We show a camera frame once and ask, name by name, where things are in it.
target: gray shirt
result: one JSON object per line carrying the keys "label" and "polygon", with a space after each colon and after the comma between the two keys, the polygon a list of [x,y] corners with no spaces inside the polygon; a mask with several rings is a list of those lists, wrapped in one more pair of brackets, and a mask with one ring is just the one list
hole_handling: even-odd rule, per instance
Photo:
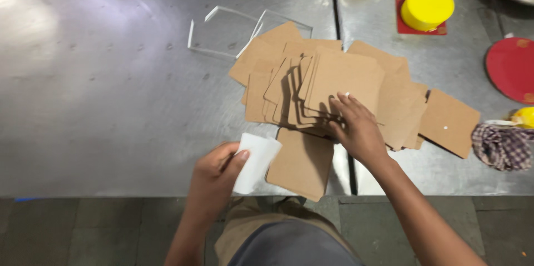
{"label": "gray shirt", "polygon": [[364,266],[331,235],[299,220],[266,223],[239,247],[228,266]]}

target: gray floor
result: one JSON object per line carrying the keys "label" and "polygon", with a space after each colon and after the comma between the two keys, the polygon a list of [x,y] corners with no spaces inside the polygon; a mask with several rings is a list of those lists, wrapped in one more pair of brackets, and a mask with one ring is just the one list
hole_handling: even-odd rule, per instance
{"label": "gray floor", "polygon": [[[272,210],[278,198],[260,198]],[[534,265],[534,197],[429,197],[490,266]],[[161,265],[183,199],[0,200],[0,265]],[[419,265],[384,197],[325,197],[305,206],[330,219],[368,266]],[[204,264],[217,265],[206,239]]]}

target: red cake board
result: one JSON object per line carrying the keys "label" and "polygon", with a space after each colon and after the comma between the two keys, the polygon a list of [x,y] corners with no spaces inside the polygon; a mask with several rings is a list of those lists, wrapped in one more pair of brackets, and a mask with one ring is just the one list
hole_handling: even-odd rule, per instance
{"label": "red cake board", "polygon": [[486,70],[504,95],[534,105],[534,41],[506,38],[495,43],[486,55]]}
{"label": "red cake board", "polygon": [[413,29],[406,25],[401,17],[401,6],[404,3],[405,0],[395,0],[395,4],[397,5],[397,8],[395,9],[397,11],[397,31],[399,34],[410,34],[410,35],[436,35],[436,36],[444,36],[447,34],[447,23],[444,22],[440,24],[436,29],[433,29],[432,31],[418,31],[417,29]]}

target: plaid rag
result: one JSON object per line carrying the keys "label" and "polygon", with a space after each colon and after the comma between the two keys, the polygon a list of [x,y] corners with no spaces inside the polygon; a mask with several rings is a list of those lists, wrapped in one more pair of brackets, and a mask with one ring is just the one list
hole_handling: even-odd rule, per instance
{"label": "plaid rag", "polygon": [[534,129],[499,128],[480,123],[473,134],[473,150],[484,164],[497,170],[524,170],[531,167]]}

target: white cloth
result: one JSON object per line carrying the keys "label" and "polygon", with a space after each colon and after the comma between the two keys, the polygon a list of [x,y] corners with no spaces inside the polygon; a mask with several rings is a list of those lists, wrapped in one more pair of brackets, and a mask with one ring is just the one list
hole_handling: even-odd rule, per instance
{"label": "white cloth", "polygon": [[281,148],[282,144],[273,138],[266,139],[243,133],[237,152],[248,150],[250,157],[237,177],[233,191],[239,194],[250,194],[259,182],[265,182],[265,174],[269,165]]}

